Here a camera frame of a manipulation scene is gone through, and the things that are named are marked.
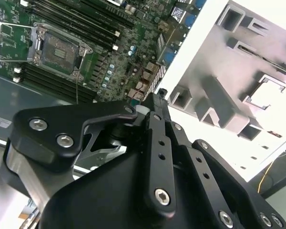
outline black plastic lever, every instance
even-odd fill
[[[10,141],[19,153],[49,170],[64,171],[77,159],[87,125],[127,123],[136,117],[134,108],[121,101],[23,110],[13,118]]]
[[[245,228],[286,229],[286,222],[208,143],[196,140],[193,148],[203,153],[214,177]]]

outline rectangular cutout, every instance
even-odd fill
[[[250,17],[245,17],[241,25],[261,36],[266,36],[270,29],[266,23]]]
[[[245,11],[234,5],[227,5],[217,24],[222,26],[225,30],[235,32],[244,17]]]

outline ram slot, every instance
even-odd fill
[[[106,3],[100,3],[98,0],[90,2],[89,0],[80,0],[80,3],[86,7],[93,8],[109,18],[118,21],[121,25],[124,25],[128,28],[134,26],[134,19],[131,16],[128,16],[126,13],[119,11],[113,6],[109,6]]]
[[[91,21],[92,23],[106,29],[114,35],[116,32],[120,32],[120,25],[115,20],[100,14],[98,11],[92,9],[91,7],[87,7],[86,5],[81,4],[70,4],[69,1],[65,0],[56,0],[56,2],[64,7],[68,7],[76,11],[76,13],[78,13],[82,18]]]
[[[25,84],[61,97],[68,102],[76,102],[76,84],[71,81],[30,64],[25,64],[21,76],[24,78]],[[79,102],[92,103],[96,97],[96,92],[80,85],[77,87]]]
[[[87,18],[83,18],[81,16],[79,16],[78,14],[76,14],[75,12],[71,12],[68,11],[67,9],[53,3],[50,2],[48,0],[36,0],[35,1],[35,5],[40,5],[40,6],[44,6],[45,8],[52,10],[53,13],[59,14],[60,16],[68,19],[68,20],[74,20],[75,23],[77,23],[80,26],[83,26],[84,28],[86,28],[87,30],[93,30],[95,32],[95,35],[98,35],[100,38],[103,39],[111,39],[112,42],[115,42],[116,36],[116,30],[114,32],[110,32],[108,30],[106,30],[103,26],[99,25],[99,24],[94,24],[93,22],[91,22],[91,20],[87,19]]]
[[[80,27],[78,26],[74,26],[74,23],[72,21],[66,21],[65,19],[59,18],[53,14],[51,14],[51,12],[48,12],[45,9],[41,9],[39,8],[39,6],[36,6],[33,10],[33,13],[43,19],[45,19],[46,21],[50,21],[53,24],[56,24],[57,26],[70,31],[78,36],[83,37],[85,40],[87,41],[92,41],[98,45],[100,45],[103,48],[106,48],[108,50],[110,50],[112,48],[112,43],[106,42],[100,38],[98,38],[97,36],[94,36],[93,34],[91,34],[91,32],[88,31],[84,31],[81,30]]]

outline chip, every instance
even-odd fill
[[[71,74],[76,64],[79,47],[50,33],[45,34],[41,62],[59,72]]]

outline yellow cable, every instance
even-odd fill
[[[273,162],[271,162],[271,164],[269,165],[268,169],[266,170],[266,172],[265,172],[265,174],[264,174],[264,176],[263,176],[263,178],[262,178],[261,182],[259,182],[257,193],[259,193],[259,192],[260,192],[260,190],[261,190],[261,185],[262,185],[262,183],[263,183],[263,181],[264,181],[264,179],[265,179],[265,177],[266,177],[266,175],[267,175],[267,173],[268,173],[269,169],[270,169],[270,168],[271,168],[271,166],[273,165],[273,163],[274,163],[274,161],[273,161]]]

